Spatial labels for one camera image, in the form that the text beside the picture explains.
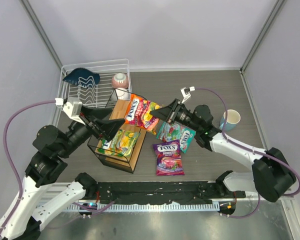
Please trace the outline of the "green Fox's candy bag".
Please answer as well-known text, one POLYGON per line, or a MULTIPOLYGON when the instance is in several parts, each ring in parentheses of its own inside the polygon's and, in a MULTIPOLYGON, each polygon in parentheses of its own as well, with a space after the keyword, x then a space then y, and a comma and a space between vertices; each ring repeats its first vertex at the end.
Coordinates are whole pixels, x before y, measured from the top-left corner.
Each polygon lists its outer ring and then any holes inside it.
POLYGON ((120 129, 111 141, 101 140, 101 146, 96 151, 108 156, 129 158, 140 136, 139 132, 120 129))

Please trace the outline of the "orange Fox's fruits candy bag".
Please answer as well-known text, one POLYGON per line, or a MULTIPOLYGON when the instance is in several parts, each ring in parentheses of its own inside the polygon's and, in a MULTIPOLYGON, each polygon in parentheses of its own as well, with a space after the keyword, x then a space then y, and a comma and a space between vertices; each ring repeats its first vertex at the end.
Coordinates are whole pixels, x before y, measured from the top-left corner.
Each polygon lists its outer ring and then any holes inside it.
POLYGON ((157 125, 160 120, 154 117, 151 111, 160 108, 161 106, 153 101, 145 100, 136 94, 131 94, 124 116, 125 124, 138 127, 156 135, 157 125))

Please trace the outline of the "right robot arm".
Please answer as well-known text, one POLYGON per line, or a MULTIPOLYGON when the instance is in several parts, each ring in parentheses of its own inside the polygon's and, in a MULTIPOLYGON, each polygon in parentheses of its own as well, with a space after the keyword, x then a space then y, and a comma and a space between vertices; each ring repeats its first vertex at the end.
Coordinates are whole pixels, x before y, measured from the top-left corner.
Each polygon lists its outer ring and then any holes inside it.
POLYGON ((225 155, 245 166, 248 172, 229 170, 221 175, 222 184, 230 192, 255 192, 274 203, 297 181, 296 174, 280 150, 253 147, 222 133, 213 125, 214 118, 205 104, 190 111, 175 99, 168 106, 150 113, 166 123, 177 122, 194 130, 194 138, 200 147, 225 155))

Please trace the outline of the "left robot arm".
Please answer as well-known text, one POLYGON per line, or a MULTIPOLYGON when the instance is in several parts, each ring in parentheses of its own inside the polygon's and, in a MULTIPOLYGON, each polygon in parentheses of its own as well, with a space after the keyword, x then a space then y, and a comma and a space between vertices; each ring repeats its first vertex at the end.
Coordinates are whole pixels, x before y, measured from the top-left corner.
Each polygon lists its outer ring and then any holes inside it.
POLYGON ((72 121, 66 133, 54 125, 43 126, 33 146, 37 152, 25 170, 21 187, 6 213, 0 219, 0 238, 4 240, 36 240, 47 225, 66 207, 85 197, 91 198, 97 182, 86 172, 41 208, 37 205, 67 167, 68 158, 91 136, 110 141, 124 124, 123 118, 107 119, 110 108, 83 107, 79 121, 72 121))

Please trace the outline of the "teal Fox's candy bag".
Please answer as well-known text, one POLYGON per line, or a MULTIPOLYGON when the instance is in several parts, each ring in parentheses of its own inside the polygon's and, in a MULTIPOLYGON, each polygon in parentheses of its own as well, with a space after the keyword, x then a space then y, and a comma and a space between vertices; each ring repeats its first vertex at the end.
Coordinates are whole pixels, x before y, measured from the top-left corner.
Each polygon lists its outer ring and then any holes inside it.
POLYGON ((156 134, 156 139, 162 140, 163 142, 179 140, 180 150, 185 154, 195 135, 195 130, 180 125, 177 122, 173 124, 163 122, 156 134))

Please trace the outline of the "purple Fox's berries candy bag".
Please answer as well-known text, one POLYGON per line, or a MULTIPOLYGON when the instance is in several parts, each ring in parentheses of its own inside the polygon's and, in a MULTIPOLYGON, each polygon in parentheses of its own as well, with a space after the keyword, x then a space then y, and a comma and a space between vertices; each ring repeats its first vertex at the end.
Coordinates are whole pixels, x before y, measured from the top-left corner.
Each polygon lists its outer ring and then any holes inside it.
POLYGON ((184 176, 179 140, 152 145, 156 155, 157 176, 184 176))

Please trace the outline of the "white cup in rack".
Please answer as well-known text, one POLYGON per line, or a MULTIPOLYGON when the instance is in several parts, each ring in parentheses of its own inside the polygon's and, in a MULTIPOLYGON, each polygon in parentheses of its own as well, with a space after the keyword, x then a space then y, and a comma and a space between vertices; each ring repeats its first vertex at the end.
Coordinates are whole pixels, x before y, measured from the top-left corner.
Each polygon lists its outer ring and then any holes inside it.
POLYGON ((124 100, 127 101, 130 99, 130 93, 127 89, 119 87, 115 89, 115 95, 118 100, 124 100))

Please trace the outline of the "pink ceramic bowl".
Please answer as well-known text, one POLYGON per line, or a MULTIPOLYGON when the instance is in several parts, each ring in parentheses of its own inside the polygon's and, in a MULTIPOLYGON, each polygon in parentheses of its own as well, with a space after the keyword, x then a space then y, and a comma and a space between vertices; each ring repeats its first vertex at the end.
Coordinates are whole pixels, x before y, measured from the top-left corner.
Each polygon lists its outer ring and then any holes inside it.
POLYGON ((129 87, 129 77, 125 73, 117 73, 112 77, 111 84, 115 89, 127 89, 129 87))

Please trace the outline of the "dark blue plate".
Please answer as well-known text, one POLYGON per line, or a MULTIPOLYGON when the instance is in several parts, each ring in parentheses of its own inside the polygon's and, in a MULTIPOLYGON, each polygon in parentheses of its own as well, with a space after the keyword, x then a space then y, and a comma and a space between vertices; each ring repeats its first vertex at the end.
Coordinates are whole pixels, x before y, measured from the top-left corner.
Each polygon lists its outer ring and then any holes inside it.
POLYGON ((62 80, 68 84, 80 86, 84 88, 93 87, 100 82, 100 75, 86 68, 75 68, 62 80))

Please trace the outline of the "light blue mug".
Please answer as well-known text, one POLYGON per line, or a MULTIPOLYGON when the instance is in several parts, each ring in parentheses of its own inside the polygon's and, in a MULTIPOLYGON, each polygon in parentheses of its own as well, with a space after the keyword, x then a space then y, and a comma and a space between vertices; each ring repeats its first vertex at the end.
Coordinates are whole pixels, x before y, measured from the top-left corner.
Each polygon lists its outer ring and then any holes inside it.
POLYGON ((219 129, 224 131, 232 130, 241 120, 241 115, 234 109, 228 109, 220 119, 219 129))

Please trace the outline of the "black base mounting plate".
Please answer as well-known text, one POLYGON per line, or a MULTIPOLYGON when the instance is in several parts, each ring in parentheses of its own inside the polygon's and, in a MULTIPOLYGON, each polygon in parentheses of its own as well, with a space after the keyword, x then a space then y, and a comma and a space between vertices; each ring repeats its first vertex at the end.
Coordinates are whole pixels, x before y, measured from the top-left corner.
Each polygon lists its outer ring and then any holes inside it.
POLYGON ((244 199, 243 191, 232 192, 221 183, 208 181, 99 182, 101 204, 119 205, 211 204, 213 199, 244 199))

